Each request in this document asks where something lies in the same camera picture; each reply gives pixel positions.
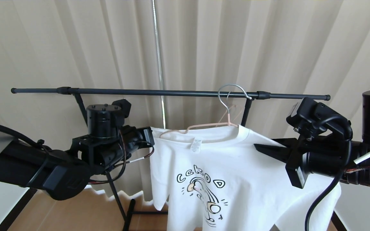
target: clothing tag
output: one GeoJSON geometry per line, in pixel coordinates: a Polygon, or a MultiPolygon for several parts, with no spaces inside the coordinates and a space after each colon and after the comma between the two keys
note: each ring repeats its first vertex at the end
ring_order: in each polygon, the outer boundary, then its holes
{"type": "Polygon", "coordinates": [[[201,138],[194,138],[194,142],[191,144],[191,151],[193,153],[199,153],[201,151],[201,144],[202,144],[202,139],[201,138]]]}

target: cartoon drawing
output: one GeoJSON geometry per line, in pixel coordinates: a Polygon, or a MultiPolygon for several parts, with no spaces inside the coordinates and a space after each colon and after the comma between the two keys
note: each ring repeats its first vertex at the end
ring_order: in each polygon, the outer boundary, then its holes
{"type": "Polygon", "coordinates": [[[222,214],[220,214],[222,207],[228,206],[228,202],[225,199],[218,200],[217,196],[211,191],[207,186],[209,183],[217,188],[223,188],[225,186],[225,181],[223,180],[211,180],[211,177],[194,165],[194,169],[189,169],[186,171],[185,176],[178,174],[176,176],[176,181],[178,183],[183,183],[186,181],[186,177],[193,174],[200,174],[201,176],[195,176],[190,181],[187,187],[182,188],[182,194],[186,192],[191,193],[189,196],[196,195],[201,202],[204,204],[205,208],[205,221],[211,227],[216,227],[216,221],[222,220],[222,214]]]}

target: wooden floor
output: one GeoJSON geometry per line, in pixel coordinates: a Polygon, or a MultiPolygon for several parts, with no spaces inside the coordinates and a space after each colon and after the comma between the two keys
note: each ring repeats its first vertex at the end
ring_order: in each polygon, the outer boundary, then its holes
{"type": "MultiPolygon", "coordinates": [[[[130,198],[123,192],[119,197],[126,211],[130,198]]],[[[136,201],[136,211],[155,211],[152,205],[144,202],[142,195],[136,201]]],[[[163,231],[166,230],[166,222],[166,215],[134,215],[129,230],[163,231]]],[[[38,191],[9,231],[119,231],[123,224],[115,199],[108,198],[104,193],[88,188],[71,199],[55,201],[38,191]]],[[[336,231],[332,223],[328,231],[336,231]]]]}

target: beige curtain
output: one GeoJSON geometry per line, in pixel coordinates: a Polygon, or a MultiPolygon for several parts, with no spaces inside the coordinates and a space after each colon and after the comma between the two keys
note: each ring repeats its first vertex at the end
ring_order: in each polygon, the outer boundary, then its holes
{"type": "MultiPolygon", "coordinates": [[[[69,148],[86,133],[73,97],[12,95],[10,88],[217,90],[226,83],[330,94],[327,104],[352,121],[360,140],[370,1],[0,1],[0,117],[53,148],[69,148]]],[[[86,105],[123,97],[133,105],[127,123],[137,127],[163,127],[163,109],[170,129],[217,122],[224,110],[217,98],[165,97],[162,107],[160,97],[83,95],[86,105]]],[[[247,127],[270,138],[295,136],[285,122],[293,103],[254,101],[247,127]]],[[[128,194],[144,189],[150,199],[148,162],[129,165],[116,185],[128,194]]],[[[365,195],[369,188],[342,187],[337,211],[349,230],[370,228],[370,213],[354,212],[370,211],[365,195]]]]}

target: black metal rod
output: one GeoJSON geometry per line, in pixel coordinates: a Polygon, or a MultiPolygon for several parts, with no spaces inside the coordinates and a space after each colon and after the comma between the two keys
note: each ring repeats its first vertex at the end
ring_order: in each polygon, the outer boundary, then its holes
{"type": "Polygon", "coordinates": [[[84,101],[82,100],[82,97],[80,94],[74,94],[75,100],[79,106],[79,109],[81,110],[82,116],[84,117],[85,124],[88,126],[88,117],[86,114],[86,109],[84,106],[84,101]]]}
{"type": "MultiPolygon", "coordinates": [[[[111,181],[112,180],[112,177],[110,176],[109,173],[107,173],[107,180],[108,181],[111,181]]],[[[124,211],[124,208],[122,207],[121,200],[119,200],[119,196],[118,196],[118,192],[117,192],[117,190],[115,188],[115,184],[113,182],[110,182],[109,183],[109,186],[110,186],[110,188],[112,190],[113,195],[115,196],[115,200],[116,200],[116,203],[118,204],[119,210],[121,211],[122,218],[126,222],[127,216],[125,215],[125,211],[124,211]]]]}
{"type": "Polygon", "coordinates": [[[131,219],[132,219],[132,214],[134,212],[135,208],[135,199],[131,199],[131,202],[129,203],[128,207],[128,212],[127,212],[127,218],[124,223],[124,228],[122,231],[129,231],[129,226],[131,225],[131,219]]]}
{"type": "Polygon", "coordinates": [[[143,214],[143,215],[166,215],[167,211],[133,211],[132,214],[143,214]]]}
{"type": "MultiPolygon", "coordinates": [[[[194,96],[218,97],[216,91],[182,91],[182,90],[131,90],[131,89],[94,89],[94,88],[12,88],[12,93],[59,93],[59,94],[97,94],[97,95],[156,95],[156,96],[194,96]]],[[[226,97],[229,92],[220,92],[221,97],[226,97]]],[[[293,98],[309,97],[318,100],[329,100],[330,95],[301,95],[301,94],[273,94],[269,92],[247,92],[248,96],[255,99],[266,98],[293,98]]],[[[245,98],[242,92],[231,92],[231,98],[245,98]]]]}
{"type": "Polygon", "coordinates": [[[241,125],[244,127],[246,126],[246,121],[248,120],[248,114],[249,114],[249,110],[251,109],[252,101],[253,100],[250,100],[249,98],[247,98],[245,102],[245,109],[243,110],[242,121],[241,121],[241,125]]]}

